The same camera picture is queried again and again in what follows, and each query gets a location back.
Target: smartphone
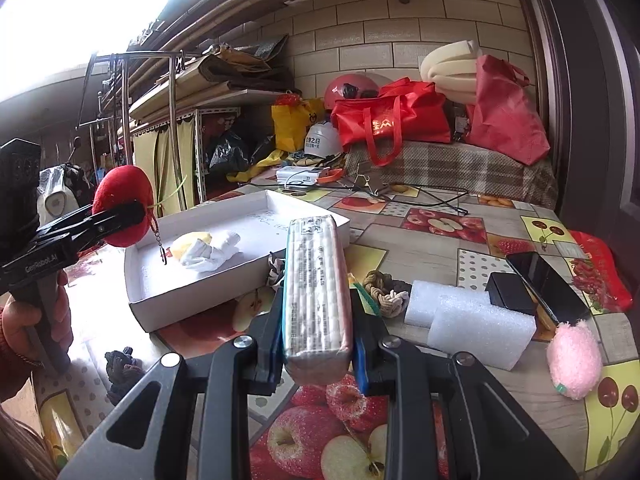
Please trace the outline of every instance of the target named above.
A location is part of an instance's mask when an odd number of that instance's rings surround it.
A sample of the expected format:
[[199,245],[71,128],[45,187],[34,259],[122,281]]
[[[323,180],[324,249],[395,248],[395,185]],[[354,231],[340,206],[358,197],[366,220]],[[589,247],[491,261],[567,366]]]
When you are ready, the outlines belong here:
[[507,263],[519,275],[553,322],[576,324],[591,312],[571,286],[538,253],[508,254]]

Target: person's hand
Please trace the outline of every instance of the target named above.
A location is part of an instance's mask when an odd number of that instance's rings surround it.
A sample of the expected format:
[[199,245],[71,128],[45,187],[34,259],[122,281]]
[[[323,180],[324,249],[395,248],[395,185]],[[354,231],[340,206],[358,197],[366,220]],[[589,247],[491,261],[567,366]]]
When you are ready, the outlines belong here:
[[[66,272],[61,270],[58,275],[58,299],[53,309],[54,322],[51,325],[51,338],[60,343],[66,352],[74,340],[71,332],[71,311],[65,285],[69,282]],[[33,326],[40,321],[42,313],[39,308],[28,303],[22,303],[10,297],[2,311],[2,332],[4,340],[18,355],[32,361],[38,360],[38,351],[29,339],[25,327]]]

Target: yellow plush toy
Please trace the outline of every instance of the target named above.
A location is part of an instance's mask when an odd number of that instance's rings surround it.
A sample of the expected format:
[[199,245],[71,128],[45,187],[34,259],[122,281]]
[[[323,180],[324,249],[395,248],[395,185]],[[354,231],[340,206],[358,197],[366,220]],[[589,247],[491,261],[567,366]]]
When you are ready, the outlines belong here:
[[171,244],[171,254],[180,261],[185,251],[191,247],[191,244],[193,244],[198,238],[206,244],[211,243],[211,235],[209,233],[204,231],[193,231],[182,235],[173,244]]

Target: red helmet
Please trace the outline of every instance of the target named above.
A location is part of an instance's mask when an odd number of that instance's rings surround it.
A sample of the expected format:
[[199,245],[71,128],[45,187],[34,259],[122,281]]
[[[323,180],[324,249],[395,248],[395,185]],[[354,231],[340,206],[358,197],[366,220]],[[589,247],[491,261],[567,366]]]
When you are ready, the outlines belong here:
[[332,110],[336,99],[376,97],[380,87],[362,74],[339,75],[324,91],[324,108]]

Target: white helmet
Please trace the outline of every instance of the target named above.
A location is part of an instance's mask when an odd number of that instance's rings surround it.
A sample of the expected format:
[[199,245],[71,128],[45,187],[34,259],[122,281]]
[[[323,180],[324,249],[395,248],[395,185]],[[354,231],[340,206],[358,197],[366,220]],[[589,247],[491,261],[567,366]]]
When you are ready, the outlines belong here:
[[337,153],[342,153],[342,143],[340,142],[338,130],[327,121],[313,124],[309,128],[308,134],[306,134],[305,155],[325,158]]

